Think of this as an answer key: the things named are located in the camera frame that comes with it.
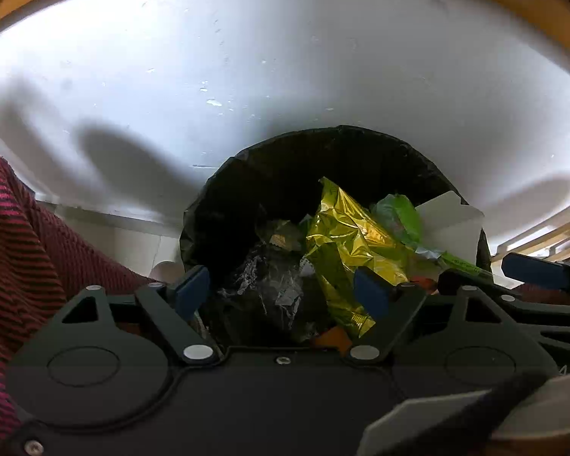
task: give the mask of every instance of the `yellow foil packaging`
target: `yellow foil packaging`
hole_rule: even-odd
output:
[[[306,257],[315,268],[329,312],[351,339],[375,323],[353,294],[355,269],[367,266],[392,285],[407,281],[409,250],[335,183],[322,178],[321,207],[306,236]]]

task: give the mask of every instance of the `round silver bolt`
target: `round silver bolt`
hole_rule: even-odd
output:
[[[213,355],[213,348],[207,345],[190,345],[184,348],[184,356],[190,360],[207,360]]]
[[[371,345],[357,345],[348,354],[355,360],[375,360],[380,356],[380,350]]]
[[[42,456],[44,454],[44,447],[38,441],[28,441],[23,448],[30,456]]]

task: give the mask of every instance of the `white wall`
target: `white wall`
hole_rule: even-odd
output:
[[[52,202],[179,219],[241,148],[342,123],[432,159],[493,250],[570,205],[570,57],[484,0],[65,0],[0,33],[0,153]]]

